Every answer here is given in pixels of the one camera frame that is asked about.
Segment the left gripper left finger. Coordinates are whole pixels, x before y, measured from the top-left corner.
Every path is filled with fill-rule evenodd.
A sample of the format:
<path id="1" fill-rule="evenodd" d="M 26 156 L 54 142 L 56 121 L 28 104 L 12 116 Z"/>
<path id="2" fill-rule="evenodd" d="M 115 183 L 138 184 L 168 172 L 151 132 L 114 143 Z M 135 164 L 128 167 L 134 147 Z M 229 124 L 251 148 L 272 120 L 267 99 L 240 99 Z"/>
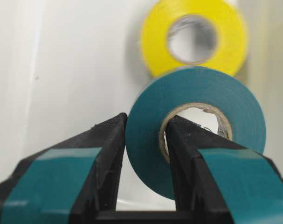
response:
<path id="1" fill-rule="evenodd" d="M 22 159 L 0 183 L 0 224 L 90 224 L 114 210 L 127 115 Z"/>

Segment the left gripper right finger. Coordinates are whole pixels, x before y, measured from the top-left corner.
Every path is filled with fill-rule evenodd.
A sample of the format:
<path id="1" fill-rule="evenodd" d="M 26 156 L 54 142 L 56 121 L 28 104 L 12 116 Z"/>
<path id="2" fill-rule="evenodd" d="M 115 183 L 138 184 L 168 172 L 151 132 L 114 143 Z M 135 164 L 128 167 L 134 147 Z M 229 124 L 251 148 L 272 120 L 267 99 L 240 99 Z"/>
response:
<path id="1" fill-rule="evenodd" d="M 166 140 L 176 209 L 195 224 L 283 224 L 283 178 L 271 159 L 180 116 Z"/>

